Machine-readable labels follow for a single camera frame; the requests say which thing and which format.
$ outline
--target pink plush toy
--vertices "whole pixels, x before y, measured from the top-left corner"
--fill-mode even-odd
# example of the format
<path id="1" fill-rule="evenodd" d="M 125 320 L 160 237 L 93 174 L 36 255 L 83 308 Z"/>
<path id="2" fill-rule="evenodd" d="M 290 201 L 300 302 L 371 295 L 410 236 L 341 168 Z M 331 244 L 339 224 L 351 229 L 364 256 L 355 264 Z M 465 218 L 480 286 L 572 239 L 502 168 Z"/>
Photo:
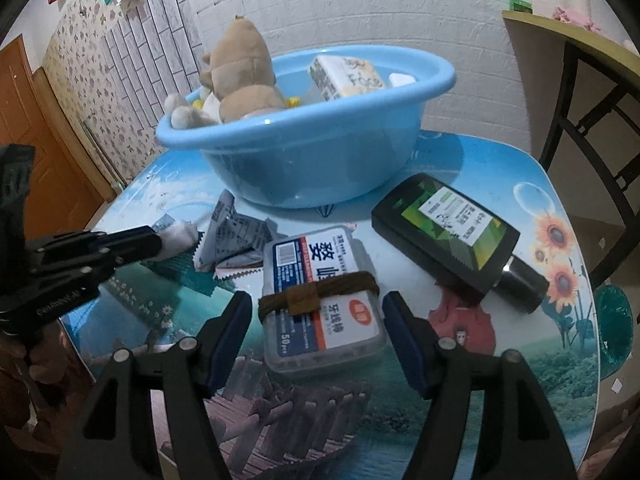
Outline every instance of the pink plush toy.
<path id="1" fill-rule="evenodd" d="M 603 36 L 600 27 L 598 27 L 593 20 L 584 14 L 581 14 L 577 10 L 573 9 L 563 9 L 562 7 L 556 7 L 554 13 L 552 15 L 554 20 L 558 20 L 559 22 L 568 23 L 569 25 L 575 25 L 576 27 L 581 27 L 584 30 L 590 30 L 591 32 L 595 32 Z"/>

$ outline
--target red logo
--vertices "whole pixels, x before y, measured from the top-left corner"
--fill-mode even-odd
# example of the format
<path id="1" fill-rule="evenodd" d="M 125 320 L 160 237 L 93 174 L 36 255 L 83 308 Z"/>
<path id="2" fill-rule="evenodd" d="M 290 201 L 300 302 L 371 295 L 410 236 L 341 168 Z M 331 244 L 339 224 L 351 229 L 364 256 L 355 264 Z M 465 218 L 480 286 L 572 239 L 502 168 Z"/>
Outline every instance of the red logo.
<path id="1" fill-rule="evenodd" d="M 353 319 L 361 325 L 367 326 L 371 324 L 371 313 L 369 312 L 367 305 L 361 301 L 351 300 L 349 302 L 349 311 L 351 312 Z"/>

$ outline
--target wooden shelf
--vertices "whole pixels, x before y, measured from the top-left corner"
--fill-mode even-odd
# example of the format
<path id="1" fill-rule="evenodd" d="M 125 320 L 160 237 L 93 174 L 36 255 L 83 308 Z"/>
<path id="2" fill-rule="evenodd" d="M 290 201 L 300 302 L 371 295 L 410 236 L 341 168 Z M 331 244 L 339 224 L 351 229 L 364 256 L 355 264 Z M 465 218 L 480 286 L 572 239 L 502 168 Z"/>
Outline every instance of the wooden shelf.
<path id="1" fill-rule="evenodd" d="M 636 88 L 640 89 L 640 56 L 615 41 L 608 40 L 595 32 L 558 22 L 558 20 L 545 16 L 516 12 L 515 10 L 504 10 L 502 17 L 505 20 L 527 23 L 562 36 L 565 40 L 571 41 L 577 47 L 615 70 Z"/>

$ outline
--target black bottle cap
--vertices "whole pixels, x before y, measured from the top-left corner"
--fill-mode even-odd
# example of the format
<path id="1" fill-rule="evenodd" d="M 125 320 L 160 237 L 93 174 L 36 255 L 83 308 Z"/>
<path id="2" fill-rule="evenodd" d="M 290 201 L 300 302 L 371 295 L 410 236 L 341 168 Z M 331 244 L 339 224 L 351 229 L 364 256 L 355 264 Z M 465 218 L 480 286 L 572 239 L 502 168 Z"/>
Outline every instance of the black bottle cap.
<path id="1" fill-rule="evenodd" d="M 511 255 L 502 268 L 496 292 L 507 296 L 530 314 L 545 299 L 549 282 L 517 256 Z"/>

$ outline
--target brown elastic band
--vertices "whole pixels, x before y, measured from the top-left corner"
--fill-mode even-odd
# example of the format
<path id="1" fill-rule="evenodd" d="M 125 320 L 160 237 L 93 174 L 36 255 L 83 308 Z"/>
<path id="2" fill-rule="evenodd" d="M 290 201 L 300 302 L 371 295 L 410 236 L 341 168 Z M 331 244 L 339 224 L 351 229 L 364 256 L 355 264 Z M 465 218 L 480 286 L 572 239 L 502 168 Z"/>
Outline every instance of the brown elastic band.
<path id="1" fill-rule="evenodd" d="M 363 290 L 370 290 L 376 296 L 380 288 L 370 272 L 359 270 L 341 276 L 333 276 L 319 282 L 308 282 L 290 286 L 284 292 L 263 296 L 258 301 L 258 319 L 264 323 L 267 314 L 287 309 L 290 316 L 309 314 L 320 309 L 320 298 L 344 296 Z"/>

